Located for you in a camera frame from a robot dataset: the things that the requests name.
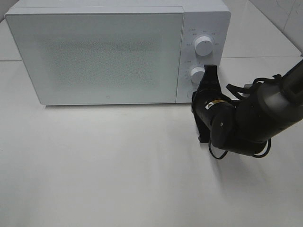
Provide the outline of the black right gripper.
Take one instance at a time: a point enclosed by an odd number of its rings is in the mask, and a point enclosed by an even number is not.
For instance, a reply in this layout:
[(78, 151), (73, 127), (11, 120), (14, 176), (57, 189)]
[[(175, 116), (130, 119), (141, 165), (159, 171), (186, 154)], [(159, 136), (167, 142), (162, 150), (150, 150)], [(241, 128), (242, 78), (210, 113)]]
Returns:
[(208, 143), (211, 134), (212, 119), (215, 116), (211, 110), (216, 104), (224, 102), (219, 84), (217, 66), (204, 65), (205, 72), (196, 92), (192, 95), (191, 110), (194, 115), (200, 143)]

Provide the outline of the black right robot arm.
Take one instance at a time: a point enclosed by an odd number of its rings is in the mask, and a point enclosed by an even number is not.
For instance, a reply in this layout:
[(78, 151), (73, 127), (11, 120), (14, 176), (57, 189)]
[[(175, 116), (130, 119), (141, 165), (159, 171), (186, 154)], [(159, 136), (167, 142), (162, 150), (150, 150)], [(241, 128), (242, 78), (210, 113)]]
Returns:
[(271, 139), (303, 118), (303, 64), (285, 75), (257, 78), (252, 84), (221, 91), (215, 65), (206, 65), (191, 110), (198, 139), (209, 148), (219, 148), (254, 158), (266, 156)]

